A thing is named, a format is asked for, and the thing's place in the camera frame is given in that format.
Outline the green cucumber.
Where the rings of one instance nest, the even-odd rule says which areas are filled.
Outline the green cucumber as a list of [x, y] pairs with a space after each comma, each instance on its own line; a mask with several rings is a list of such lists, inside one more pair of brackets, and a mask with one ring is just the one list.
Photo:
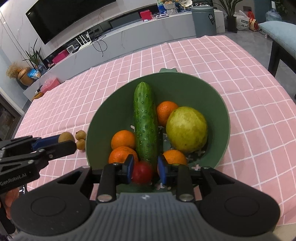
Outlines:
[[139, 159], [157, 165], [159, 154], [159, 130], [157, 110], [152, 87], [141, 82], [134, 91], [134, 129], [136, 152]]

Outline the blue cushioned bench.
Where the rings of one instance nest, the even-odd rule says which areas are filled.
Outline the blue cushioned bench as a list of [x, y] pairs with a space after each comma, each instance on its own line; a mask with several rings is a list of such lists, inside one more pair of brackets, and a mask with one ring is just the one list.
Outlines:
[[268, 71], [276, 76], [278, 65], [283, 61], [295, 73], [295, 25], [282, 21], [266, 21], [259, 24], [272, 39]]

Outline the pink plastic container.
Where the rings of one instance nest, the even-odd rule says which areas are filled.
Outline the pink plastic container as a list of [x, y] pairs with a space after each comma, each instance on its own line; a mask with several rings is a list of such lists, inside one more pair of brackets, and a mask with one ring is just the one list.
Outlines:
[[42, 84], [40, 92], [45, 94], [47, 91], [52, 90], [53, 88], [57, 87], [58, 85], [60, 85], [59, 79], [57, 77], [50, 77]]

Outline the golden brown vase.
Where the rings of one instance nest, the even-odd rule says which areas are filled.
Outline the golden brown vase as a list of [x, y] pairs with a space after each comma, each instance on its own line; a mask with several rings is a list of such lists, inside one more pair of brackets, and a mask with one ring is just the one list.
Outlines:
[[34, 83], [34, 79], [28, 75], [31, 70], [30, 67], [25, 67], [18, 73], [18, 80], [25, 86], [30, 86]]

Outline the yellow-green pear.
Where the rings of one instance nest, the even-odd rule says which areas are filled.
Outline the yellow-green pear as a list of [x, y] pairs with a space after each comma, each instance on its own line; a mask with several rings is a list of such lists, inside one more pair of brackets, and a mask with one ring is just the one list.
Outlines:
[[208, 124], [198, 110], [182, 106], [174, 110], [166, 123], [166, 135], [173, 148], [189, 154], [204, 147]]

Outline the white wifi router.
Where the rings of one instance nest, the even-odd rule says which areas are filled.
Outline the white wifi router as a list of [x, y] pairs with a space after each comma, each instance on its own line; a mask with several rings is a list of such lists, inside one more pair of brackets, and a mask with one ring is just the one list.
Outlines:
[[86, 34], [80, 34], [75, 39], [79, 44], [78, 50], [82, 50], [83, 48], [89, 46], [92, 43], [92, 40], [88, 32], [86, 32]]

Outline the white shopping bag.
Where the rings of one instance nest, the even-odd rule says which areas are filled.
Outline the white shopping bag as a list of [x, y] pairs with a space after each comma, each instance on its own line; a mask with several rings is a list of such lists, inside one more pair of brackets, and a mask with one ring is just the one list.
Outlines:
[[243, 31], [249, 29], [249, 18], [243, 11], [235, 12], [234, 16], [236, 17], [237, 30]]

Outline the potted plant by bin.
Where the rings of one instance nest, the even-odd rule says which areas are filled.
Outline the potted plant by bin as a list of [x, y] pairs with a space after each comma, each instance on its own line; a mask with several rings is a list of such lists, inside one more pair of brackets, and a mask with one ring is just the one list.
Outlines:
[[220, 6], [227, 13], [228, 31], [232, 33], [237, 33], [237, 18], [234, 14], [236, 5], [240, 2], [242, 0], [219, 0], [219, 3], [216, 3], [216, 5]]

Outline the pink box on console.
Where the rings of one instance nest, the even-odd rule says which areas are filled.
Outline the pink box on console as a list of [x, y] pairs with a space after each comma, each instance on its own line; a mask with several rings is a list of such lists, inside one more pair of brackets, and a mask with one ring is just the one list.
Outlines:
[[60, 52], [59, 54], [57, 54], [57, 56], [55, 56], [53, 58], [52, 62], [54, 64], [57, 64], [60, 61], [62, 61], [63, 59], [65, 59], [68, 55], [69, 55], [69, 52], [67, 50], [63, 50], [62, 52]]

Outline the grey trash bin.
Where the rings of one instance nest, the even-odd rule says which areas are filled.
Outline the grey trash bin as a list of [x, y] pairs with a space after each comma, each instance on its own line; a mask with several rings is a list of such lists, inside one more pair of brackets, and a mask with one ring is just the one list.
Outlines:
[[197, 38], [217, 35], [214, 8], [212, 6], [193, 6], [191, 12]]

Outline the left potted plant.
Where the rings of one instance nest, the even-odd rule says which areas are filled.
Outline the left potted plant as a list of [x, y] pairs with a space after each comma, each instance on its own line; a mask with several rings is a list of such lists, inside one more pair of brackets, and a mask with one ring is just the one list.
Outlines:
[[25, 60], [28, 60], [35, 70], [38, 70], [41, 75], [44, 75], [47, 71], [47, 68], [43, 62], [43, 59], [41, 58], [41, 48], [35, 49], [37, 40], [35, 40], [34, 45], [30, 46], [28, 51], [25, 51], [26, 58]]

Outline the red cherry tomato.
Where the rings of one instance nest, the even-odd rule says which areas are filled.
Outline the red cherry tomato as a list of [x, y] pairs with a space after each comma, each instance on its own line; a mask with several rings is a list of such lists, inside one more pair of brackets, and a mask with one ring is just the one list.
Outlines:
[[135, 163], [132, 173], [132, 182], [140, 185], [149, 185], [153, 176], [153, 168], [147, 161]]

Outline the white marble TV console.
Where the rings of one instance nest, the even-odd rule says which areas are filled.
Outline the white marble TV console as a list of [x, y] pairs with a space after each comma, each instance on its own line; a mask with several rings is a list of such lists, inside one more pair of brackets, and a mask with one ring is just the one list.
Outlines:
[[[215, 10], [217, 33], [225, 32], [222, 11]], [[127, 54], [180, 39], [196, 37], [191, 12], [179, 13], [166, 18], [140, 21], [114, 30], [99, 42], [68, 55], [44, 75], [37, 79], [23, 93], [32, 100], [35, 92], [50, 77], [57, 77], [64, 82], [72, 77], [105, 62]]]

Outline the orange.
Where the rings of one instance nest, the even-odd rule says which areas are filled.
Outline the orange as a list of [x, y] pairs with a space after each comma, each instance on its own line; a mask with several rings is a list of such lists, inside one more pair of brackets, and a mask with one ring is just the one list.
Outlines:
[[124, 163], [128, 155], [133, 155], [134, 162], [138, 162], [138, 156], [135, 150], [129, 147], [118, 147], [115, 148], [109, 155], [108, 163]]
[[163, 153], [163, 156], [170, 165], [188, 165], [186, 156], [179, 150], [167, 150]]
[[131, 131], [121, 130], [111, 139], [111, 148], [113, 150], [118, 147], [129, 147], [131, 149], [135, 149], [135, 146], [135, 136]]
[[157, 106], [157, 117], [160, 126], [165, 127], [170, 114], [179, 106], [172, 101], [163, 101]]

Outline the brown longan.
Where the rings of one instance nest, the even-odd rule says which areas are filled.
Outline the brown longan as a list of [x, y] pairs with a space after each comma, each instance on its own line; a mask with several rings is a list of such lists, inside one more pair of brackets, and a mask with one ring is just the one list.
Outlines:
[[83, 130], [79, 130], [75, 133], [75, 138], [77, 141], [79, 140], [86, 140], [86, 132]]
[[62, 134], [59, 135], [58, 143], [67, 142], [67, 141], [75, 142], [75, 138], [70, 132], [63, 132]]
[[80, 139], [76, 142], [76, 147], [78, 150], [83, 151], [85, 150], [85, 140], [84, 139]]

